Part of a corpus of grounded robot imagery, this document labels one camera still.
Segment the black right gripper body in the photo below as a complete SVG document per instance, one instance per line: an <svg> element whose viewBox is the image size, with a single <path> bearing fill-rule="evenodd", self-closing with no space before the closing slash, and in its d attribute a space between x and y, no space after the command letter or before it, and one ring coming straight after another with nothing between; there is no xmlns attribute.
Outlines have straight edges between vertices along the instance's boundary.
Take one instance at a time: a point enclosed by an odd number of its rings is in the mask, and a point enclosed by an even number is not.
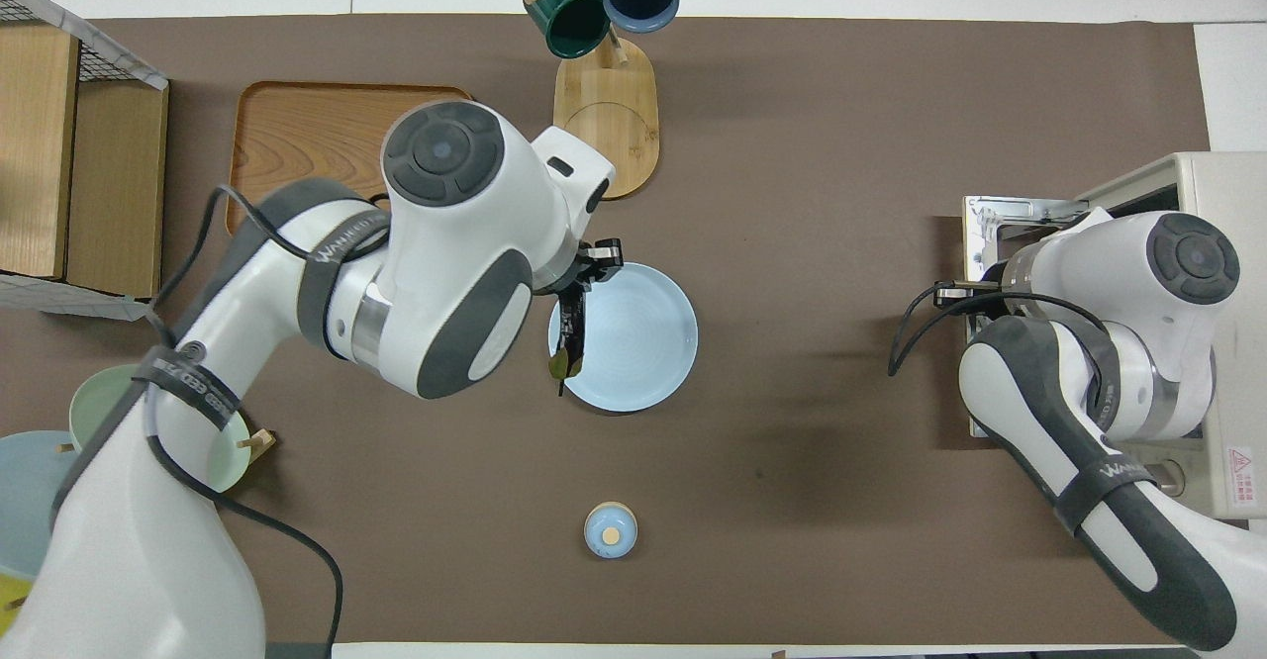
<svg viewBox="0 0 1267 659"><path fill-rule="evenodd" d="M1002 285L995 281L949 280L938 281L933 291L933 305L950 307L990 293L998 293Z"/></svg>

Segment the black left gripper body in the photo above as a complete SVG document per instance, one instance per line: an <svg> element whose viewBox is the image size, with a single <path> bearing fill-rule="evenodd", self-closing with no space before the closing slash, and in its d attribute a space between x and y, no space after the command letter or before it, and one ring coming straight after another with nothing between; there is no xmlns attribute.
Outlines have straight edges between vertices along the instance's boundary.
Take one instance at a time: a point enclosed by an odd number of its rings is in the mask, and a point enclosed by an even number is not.
<svg viewBox="0 0 1267 659"><path fill-rule="evenodd" d="M597 240L597 242L583 242L574 259L576 275L574 280L590 281L590 266L593 264L625 264L625 250L618 236Z"/></svg>

